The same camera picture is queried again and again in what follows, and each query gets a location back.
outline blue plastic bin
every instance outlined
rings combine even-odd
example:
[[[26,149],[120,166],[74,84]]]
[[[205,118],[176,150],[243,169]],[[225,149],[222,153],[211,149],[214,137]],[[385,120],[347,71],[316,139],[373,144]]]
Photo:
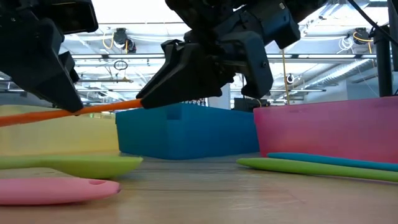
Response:
[[[119,149],[160,159],[259,151],[252,113],[176,104],[116,113]]]

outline pink spatula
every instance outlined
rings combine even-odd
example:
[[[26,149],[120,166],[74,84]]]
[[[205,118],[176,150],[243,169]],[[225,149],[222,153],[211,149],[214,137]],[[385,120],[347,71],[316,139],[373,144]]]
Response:
[[[120,192],[119,183],[77,177],[0,179],[0,205],[53,205],[98,200]]]

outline wooden table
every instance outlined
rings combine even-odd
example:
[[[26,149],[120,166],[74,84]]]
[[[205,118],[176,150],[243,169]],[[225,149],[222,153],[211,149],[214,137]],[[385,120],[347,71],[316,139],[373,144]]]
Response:
[[[4,224],[396,224],[398,184],[249,170],[236,157],[146,159],[116,197],[84,204],[0,207]],[[59,175],[7,170],[0,178]]]

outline green plastic spatula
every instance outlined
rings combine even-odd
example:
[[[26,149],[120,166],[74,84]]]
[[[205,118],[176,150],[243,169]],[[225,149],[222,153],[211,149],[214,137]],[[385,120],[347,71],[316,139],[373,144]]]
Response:
[[[8,156],[0,157],[0,169],[44,167],[75,177],[108,179],[134,170],[141,162],[140,157],[103,155]]]
[[[271,158],[238,159],[236,162],[238,164],[255,169],[287,172],[293,174],[333,175],[339,177],[353,177],[398,182],[398,172],[393,171],[363,169]]]

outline yellow container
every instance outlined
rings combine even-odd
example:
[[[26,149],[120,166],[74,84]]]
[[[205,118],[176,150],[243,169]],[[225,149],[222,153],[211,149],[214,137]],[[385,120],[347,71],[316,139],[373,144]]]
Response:
[[[0,116],[55,110],[3,105]],[[0,156],[118,152],[118,134],[111,114],[87,114],[0,128]]]

